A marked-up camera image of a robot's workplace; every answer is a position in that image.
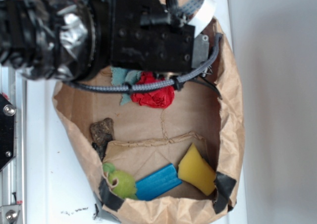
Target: yellow sponge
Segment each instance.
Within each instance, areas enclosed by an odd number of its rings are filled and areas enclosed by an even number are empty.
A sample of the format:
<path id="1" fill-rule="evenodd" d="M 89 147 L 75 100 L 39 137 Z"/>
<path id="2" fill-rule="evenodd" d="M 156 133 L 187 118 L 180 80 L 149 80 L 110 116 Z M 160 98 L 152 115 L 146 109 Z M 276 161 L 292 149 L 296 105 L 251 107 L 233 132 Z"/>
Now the yellow sponge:
<path id="1" fill-rule="evenodd" d="M 178 178 L 186 181 L 209 196 L 215 189 L 216 174 L 201 157 L 193 143 L 178 165 Z"/>

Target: cable tie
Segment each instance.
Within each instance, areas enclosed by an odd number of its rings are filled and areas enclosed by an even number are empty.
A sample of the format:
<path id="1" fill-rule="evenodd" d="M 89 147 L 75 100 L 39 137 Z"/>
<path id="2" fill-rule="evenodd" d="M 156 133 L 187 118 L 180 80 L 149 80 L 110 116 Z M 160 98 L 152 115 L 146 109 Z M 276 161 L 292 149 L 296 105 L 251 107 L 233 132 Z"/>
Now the cable tie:
<path id="1" fill-rule="evenodd" d="M 131 96 L 134 93 L 134 90 L 132 89 L 132 85 L 130 83 L 125 82 L 122 85 L 128 86 L 128 91 L 126 91 L 125 94 L 128 94 L 129 96 Z"/>
<path id="2" fill-rule="evenodd" d="M 181 91 L 181 89 L 184 87 L 184 83 L 179 82 L 179 80 L 176 77 L 171 79 L 174 81 L 174 84 L 173 84 L 174 89 L 177 91 Z"/>

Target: screw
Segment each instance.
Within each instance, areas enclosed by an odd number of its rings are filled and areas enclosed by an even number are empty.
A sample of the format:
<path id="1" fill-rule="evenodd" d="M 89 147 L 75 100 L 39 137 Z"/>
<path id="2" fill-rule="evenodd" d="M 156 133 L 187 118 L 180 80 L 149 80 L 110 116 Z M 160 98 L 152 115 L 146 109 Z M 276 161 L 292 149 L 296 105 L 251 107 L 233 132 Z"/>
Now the screw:
<path id="1" fill-rule="evenodd" d="M 127 35 L 127 31 L 124 28 L 121 28 L 119 30 L 119 36 L 120 37 L 125 37 Z"/>
<path id="2" fill-rule="evenodd" d="M 139 39 L 141 39 L 141 37 L 142 37 L 141 32 L 137 31 L 137 32 L 135 33 L 135 38 L 139 40 Z"/>
<path id="3" fill-rule="evenodd" d="M 163 33 L 160 35 L 160 37 L 161 37 L 162 39 L 166 39 L 167 33 L 166 33 L 166 32 L 163 32 Z"/>
<path id="4" fill-rule="evenodd" d="M 191 36 L 186 36 L 185 37 L 185 42 L 188 43 L 192 40 L 192 37 Z"/>
<path id="5" fill-rule="evenodd" d="M 12 156 L 12 152 L 11 152 L 11 151 L 7 151 L 7 152 L 5 153 L 5 156 L 7 156 L 8 158 L 11 157 L 11 156 Z"/>
<path id="6" fill-rule="evenodd" d="M 185 61 L 189 61 L 189 60 L 190 60 L 190 55 L 189 55 L 189 54 L 186 54 L 186 55 L 184 56 L 184 60 L 185 60 Z"/>
<path id="7" fill-rule="evenodd" d="M 207 42 L 208 40 L 209 40 L 209 36 L 203 35 L 203 41 L 204 41 L 204 42 Z"/>
<path id="8" fill-rule="evenodd" d="M 18 217 L 18 214 L 14 210 L 10 210 L 5 214 L 5 218 L 9 223 L 14 223 Z"/>
<path id="9" fill-rule="evenodd" d="M 13 116 L 15 115 L 15 107 L 11 104 L 5 105 L 3 112 L 6 116 Z"/>

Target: red fabric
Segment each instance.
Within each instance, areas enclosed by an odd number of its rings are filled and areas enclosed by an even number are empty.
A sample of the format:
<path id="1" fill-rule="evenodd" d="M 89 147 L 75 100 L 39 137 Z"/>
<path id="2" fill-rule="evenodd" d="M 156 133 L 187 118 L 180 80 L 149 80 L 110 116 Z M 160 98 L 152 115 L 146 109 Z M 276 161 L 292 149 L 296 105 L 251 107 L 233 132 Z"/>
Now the red fabric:
<path id="1" fill-rule="evenodd" d="M 137 84 L 149 84 L 157 81 L 159 80 L 153 77 L 152 72 L 142 72 L 140 81 Z M 146 94 L 132 94 L 131 99 L 141 106 L 165 109 L 172 104 L 174 96 L 174 88 L 168 86 Z"/>

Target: blue sponge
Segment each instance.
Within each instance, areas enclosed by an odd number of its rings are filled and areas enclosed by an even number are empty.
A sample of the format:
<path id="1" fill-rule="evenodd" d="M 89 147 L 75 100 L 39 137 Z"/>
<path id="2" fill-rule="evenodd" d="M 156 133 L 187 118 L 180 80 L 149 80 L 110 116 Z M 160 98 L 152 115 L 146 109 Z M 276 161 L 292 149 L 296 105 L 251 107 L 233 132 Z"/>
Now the blue sponge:
<path id="1" fill-rule="evenodd" d="M 174 165 L 169 164 L 136 182 L 137 197 L 139 200 L 150 201 L 181 183 Z"/>

